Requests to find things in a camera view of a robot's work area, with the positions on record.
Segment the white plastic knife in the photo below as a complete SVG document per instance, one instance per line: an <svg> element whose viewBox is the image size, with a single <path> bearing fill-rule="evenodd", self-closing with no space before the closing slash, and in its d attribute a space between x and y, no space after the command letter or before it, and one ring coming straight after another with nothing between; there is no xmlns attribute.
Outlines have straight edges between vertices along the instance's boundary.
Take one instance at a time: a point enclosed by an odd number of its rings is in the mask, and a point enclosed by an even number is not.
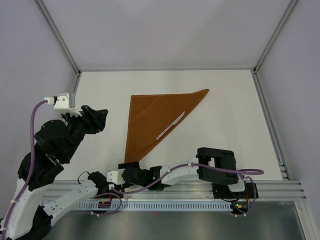
<svg viewBox="0 0 320 240"><path fill-rule="evenodd" d="M176 125L182 117L185 115L185 111L178 116L169 126L167 126L157 137L156 140L159 140L170 128L172 128L174 125Z"/></svg>

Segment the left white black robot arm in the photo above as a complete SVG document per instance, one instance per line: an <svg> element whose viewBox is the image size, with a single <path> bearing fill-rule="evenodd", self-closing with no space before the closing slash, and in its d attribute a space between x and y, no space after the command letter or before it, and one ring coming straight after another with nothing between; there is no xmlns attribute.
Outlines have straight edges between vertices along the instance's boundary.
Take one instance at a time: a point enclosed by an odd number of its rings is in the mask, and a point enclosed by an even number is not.
<svg viewBox="0 0 320 240"><path fill-rule="evenodd" d="M85 135L104 130L108 110L81 107L79 116L70 113L62 120L47 121L31 134L31 151L18 170L18 181L13 203L0 222L3 240L41 240L69 211L83 201L109 193L106 177L96 171L64 196L42 205L44 193L53 184L75 154Z"/></svg>

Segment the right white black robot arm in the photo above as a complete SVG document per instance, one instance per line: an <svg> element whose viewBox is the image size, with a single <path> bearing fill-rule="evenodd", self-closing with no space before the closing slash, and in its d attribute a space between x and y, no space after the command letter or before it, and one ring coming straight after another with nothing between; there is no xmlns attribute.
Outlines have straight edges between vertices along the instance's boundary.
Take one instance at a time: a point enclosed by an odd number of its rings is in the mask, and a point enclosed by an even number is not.
<svg viewBox="0 0 320 240"><path fill-rule="evenodd" d="M129 194L144 190L163 191L181 181L198 180L225 186L231 196L241 197L247 190L245 175L262 175L261 169L237 169L235 153L231 150L201 147L197 154L188 160L173 165L158 165L149 169L140 168L138 162L124 163L118 166L121 173L122 188L140 186L141 189L129 191Z"/></svg>

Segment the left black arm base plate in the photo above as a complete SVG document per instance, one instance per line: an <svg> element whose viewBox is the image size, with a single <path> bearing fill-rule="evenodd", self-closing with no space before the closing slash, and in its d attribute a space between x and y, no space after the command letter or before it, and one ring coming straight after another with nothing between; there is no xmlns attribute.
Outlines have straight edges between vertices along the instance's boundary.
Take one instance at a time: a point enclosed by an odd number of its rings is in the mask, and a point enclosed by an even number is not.
<svg viewBox="0 0 320 240"><path fill-rule="evenodd" d="M123 188L122 184L115 184L112 182L107 182L107 192L113 193L120 198L124 197L124 195L122 194L122 192L124 192L124 188Z"/></svg>

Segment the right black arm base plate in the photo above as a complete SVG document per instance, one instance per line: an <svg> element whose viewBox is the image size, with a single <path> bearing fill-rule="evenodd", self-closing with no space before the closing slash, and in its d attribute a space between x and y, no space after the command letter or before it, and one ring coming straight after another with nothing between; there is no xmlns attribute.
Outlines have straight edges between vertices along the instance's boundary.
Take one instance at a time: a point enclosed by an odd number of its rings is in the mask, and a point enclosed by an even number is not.
<svg viewBox="0 0 320 240"><path fill-rule="evenodd" d="M258 191L255 189L256 184L250 182L244 183L244 190L239 192L231 191L227 185L212 184L212 192L214 199L236 200L236 199L256 199L259 198Z"/></svg>

